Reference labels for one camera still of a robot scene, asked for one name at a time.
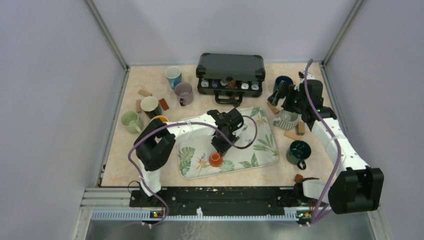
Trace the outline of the dark teal mug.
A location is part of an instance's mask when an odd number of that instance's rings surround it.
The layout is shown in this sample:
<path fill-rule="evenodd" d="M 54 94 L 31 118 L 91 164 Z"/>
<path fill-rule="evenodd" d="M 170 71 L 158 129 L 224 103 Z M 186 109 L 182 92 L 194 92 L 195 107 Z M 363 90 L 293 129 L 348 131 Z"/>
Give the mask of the dark teal mug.
<path fill-rule="evenodd" d="M 286 159 L 290 164 L 296 165 L 300 170 L 305 170 L 307 168 L 306 159 L 311 156 L 311 153 L 312 149 L 307 142 L 295 140 L 286 151 Z"/>

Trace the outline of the black glossy mug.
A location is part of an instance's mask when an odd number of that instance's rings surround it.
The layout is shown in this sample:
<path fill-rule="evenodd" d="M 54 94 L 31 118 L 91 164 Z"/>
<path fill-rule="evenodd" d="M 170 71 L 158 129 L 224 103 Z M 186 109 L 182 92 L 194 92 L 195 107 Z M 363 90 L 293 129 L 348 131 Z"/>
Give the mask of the black glossy mug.
<path fill-rule="evenodd" d="M 160 116 L 162 114 L 162 108 L 159 100 L 154 96 L 147 96 L 140 102 L 140 107 L 143 112 L 150 118 Z"/>

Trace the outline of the small orange cup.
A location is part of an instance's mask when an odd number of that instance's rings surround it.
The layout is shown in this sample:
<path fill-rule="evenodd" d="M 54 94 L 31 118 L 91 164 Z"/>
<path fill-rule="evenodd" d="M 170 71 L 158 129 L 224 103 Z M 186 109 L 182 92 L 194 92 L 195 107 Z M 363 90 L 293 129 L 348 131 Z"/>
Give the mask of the small orange cup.
<path fill-rule="evenodd" d="M 223 161 L 222 155 L 218 152 L 211 153 L 208 159 L 209 165 L 214 168 L 220 167 Z"/>

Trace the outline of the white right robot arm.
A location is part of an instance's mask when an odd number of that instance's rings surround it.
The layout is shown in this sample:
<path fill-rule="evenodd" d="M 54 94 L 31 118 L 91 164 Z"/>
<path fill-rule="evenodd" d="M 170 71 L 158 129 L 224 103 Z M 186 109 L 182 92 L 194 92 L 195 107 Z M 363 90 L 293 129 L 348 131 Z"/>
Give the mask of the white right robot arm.
<path fill-rule="evenodd" d="M 380 206 L 384 174 L 370 167 L 352 147 L 340 128 L 336 113 L 324 106 L 323 83 L 311 79 L 298 85 L 282 81 L 267 101 L 298 114 L 311 133 L 320 141 L 333 164 L 327 180 L 302 179 L 295 184 L 293 200 L 307 206 L 313 199 L 329 204 L 335 214 L 375 211 Z"/>

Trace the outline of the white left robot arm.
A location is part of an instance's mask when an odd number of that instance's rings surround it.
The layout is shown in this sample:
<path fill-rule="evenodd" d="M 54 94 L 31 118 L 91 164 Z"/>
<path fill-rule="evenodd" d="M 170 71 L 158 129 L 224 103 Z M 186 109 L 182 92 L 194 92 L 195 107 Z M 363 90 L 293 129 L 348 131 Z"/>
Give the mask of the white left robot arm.
<path fill-rule="evenodd" d="M 231 148 L 249 148 L 248 143 L 237 145 L 241 133 L 248 128 L 245 117 L 236 108 L 228 112 L 212 109 L 179 121 L 163 122 L 153 119 L 140 133 L 128 153 L 128 160 L 136 167 L 140 176 L 141 200 L 149 207 L 160 202 L 161 169 L 168 162 L 174 146 L 210 136 L 206 145 L 225 155 Z"/>

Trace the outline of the light blue dotted mug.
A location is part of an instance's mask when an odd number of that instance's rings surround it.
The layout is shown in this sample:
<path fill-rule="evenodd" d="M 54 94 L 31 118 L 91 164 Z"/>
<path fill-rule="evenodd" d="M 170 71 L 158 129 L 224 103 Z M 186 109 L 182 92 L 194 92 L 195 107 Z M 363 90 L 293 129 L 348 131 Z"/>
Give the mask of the light blue dotted mug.
<path fill-rule="evenodd" d="M 178 66 L 170 66 L 165 70 L 165 77 L 172 90 L 182 82 L 182 70 Z"/>

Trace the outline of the dark blue mug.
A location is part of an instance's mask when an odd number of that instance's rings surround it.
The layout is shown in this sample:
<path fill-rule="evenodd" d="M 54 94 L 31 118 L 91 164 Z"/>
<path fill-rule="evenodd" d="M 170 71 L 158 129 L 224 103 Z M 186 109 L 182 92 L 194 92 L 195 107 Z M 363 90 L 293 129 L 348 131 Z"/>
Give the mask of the dark blue mug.
<path fill-rule="evenodd" d="M 274 81 L 274 86 L 273 86 L 274 92 L 278 89 L 281 82 L 287 82 L 289 84 L 293 84 L 293 80 L 289 76 L 286 76 L 286 75 L 278 76 Z"/>

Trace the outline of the grey striped ribbed cup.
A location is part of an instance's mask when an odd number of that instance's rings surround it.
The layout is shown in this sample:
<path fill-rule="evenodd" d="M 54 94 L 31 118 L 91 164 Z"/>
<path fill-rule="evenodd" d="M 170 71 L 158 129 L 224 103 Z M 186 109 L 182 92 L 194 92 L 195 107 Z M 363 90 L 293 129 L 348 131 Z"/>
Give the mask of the grey striped ribbed cup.
<path fill-rule="evenodd" d="M 300 121 L 301 116 L 298 113 L 281 110 L 272 124 L 285 131 L 294 129 Z"/>

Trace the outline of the light green mug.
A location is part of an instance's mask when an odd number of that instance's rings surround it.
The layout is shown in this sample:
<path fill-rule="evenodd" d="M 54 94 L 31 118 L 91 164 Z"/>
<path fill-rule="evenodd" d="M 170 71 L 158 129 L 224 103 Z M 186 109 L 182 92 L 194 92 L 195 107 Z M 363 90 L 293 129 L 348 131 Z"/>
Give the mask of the light green mug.
<path fill-rule="evenodd" d="M 144 123 L 136 111 L 127 111 L 120 118 L 121 124 L 131 134 L 141 134 Z"/>

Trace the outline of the lilac purple mug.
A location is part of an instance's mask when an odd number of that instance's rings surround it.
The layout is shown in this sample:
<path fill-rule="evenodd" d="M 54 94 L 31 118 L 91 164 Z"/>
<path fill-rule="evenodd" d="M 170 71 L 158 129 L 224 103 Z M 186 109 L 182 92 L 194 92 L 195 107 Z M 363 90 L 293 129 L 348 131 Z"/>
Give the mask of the lilac purple mug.
<path fill-rule="evenodd" d="M 179 105 L 184 107 L 194 101 L 193 87 L 188 82 L 180 82 L 174 88 Z"/>

